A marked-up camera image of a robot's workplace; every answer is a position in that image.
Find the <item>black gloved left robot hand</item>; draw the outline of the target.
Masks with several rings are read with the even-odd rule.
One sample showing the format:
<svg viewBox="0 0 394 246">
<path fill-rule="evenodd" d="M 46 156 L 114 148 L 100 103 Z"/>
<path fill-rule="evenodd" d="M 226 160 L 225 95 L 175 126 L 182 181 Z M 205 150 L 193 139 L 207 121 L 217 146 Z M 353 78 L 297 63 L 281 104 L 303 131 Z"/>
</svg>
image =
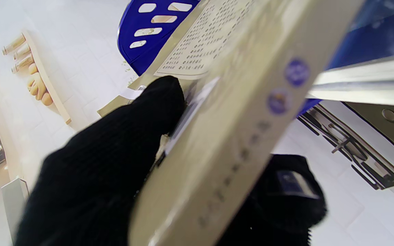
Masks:
<svg viewBox="0 0 394 246">
<path fill-rule="evenodd" d="M 130 214 L 163 135 L 185 110 L 179 80 L 160 77 L 132 103 L 43 161 L 14 246 L 126 246 Z M 309 246 L 323 191 L 301 155 L 275 154 L 218 246 Z"/>
</svg>

